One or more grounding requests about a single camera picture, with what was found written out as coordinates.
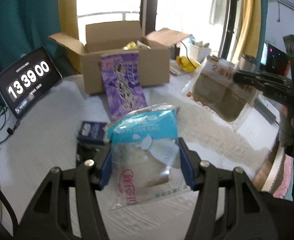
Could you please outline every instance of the purple snack package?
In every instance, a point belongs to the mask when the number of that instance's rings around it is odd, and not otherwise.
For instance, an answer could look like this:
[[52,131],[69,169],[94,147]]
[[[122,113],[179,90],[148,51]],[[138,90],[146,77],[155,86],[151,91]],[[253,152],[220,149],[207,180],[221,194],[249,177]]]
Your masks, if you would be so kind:
[[112,121],[147,107],[137,74],[138,56],[138,51],[101,55],[102,77]]

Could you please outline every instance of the table surface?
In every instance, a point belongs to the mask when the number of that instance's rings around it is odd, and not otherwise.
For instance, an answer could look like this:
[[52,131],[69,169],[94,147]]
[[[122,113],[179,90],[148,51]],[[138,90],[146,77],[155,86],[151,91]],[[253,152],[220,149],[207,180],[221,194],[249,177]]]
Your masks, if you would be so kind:
[[[178,135],[191,150],[218,168],[245,169],[253,179],[273,147],[278,126],[269,124],[255,109],[237,130],[213,114],[207,107],[181,94],[190,77],[170,77],[170,83],[145,88],[148,105],[170,103],[180,106]],[[276,109],[273,112],[279,117]],[[40,100],[21,120],[14,135],[1,145],[0,185],[18,220],[34,192],[53,166],[62,170],[75,167],[76,133],[82,120],[109,122],[105,95],[89,97],[81,75],[65,78]],[[11,116],[7,126],[13,127]],[[6,129],[0,133],[0,141]],[[217,215],[223,213],[223,190],[219,192]],[[188,192],[143,205],[110,210],[114,192],[106,186],[97,192],[98,203],[110,239],[183,239],[188,229],[198,193]],[[71,219],[79,236],[74,190],[71,190]],[[11,222],[6,211],[3,224]]]

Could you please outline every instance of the teal curtain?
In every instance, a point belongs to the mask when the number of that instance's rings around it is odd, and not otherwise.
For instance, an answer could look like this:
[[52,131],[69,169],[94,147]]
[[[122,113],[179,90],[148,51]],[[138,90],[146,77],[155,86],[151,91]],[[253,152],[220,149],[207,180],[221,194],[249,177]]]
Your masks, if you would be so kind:
[[258,67],[260,66],[262,51],[264,48],[264,43],[266,38],[267,11],[268,11],[268,0],[261,0],[261,27],[260,27],[258,52],[256,57],[256,65]]
[[60,32],[57,0],[0,0],[0,72],[45,47],[63,76],[73,74],[65,49],[48,39]]

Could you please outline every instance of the white basket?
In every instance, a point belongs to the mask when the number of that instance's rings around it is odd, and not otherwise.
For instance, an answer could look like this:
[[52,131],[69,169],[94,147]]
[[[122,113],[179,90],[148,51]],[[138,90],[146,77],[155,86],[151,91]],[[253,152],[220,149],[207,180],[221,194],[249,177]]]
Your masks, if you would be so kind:
[[188,57],[198,61],[199,63],[202,63],[203,60],[210,55],[210,53],[210,48],[203,48],[189,44]]

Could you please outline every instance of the dark blue small box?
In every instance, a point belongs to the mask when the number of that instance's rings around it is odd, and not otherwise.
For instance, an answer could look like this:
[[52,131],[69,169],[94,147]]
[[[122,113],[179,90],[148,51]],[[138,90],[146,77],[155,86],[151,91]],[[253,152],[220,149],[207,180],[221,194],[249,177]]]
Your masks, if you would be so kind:
[[104,146],[106,122],[83,121],[78,133],[78,141],[83,144]]

